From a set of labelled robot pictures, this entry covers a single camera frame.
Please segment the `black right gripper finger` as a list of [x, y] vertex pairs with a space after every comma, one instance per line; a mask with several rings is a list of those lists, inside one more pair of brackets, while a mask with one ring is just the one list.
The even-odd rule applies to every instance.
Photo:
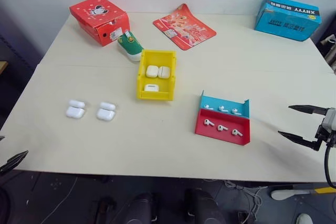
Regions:
[[296, 144], [311, 148], [312, 150], [318, 151], [320, 148], [320, 143], [318, 141], [308, 141], [305, 140], [302, 136], [294, 135], [287, 132], [278, 131], [278, 133], [287, 138], [288, 140]]
[[319, 114], [326, 115], [328, 109], [322, 108], [314, 105], [290, 105], [288, 108], [294, 109], [296, 111], [307, 113], [307, 114]]

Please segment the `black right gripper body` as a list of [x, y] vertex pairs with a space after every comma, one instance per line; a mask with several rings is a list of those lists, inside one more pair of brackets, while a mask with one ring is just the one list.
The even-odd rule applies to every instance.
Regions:
[[321, 124], [317, 129], [315, 138], [317, 139], [317, 147], [320, 147], [323, 142], [326, 143], [327, 147], [335, 147], [335, 131], [329, 132]]

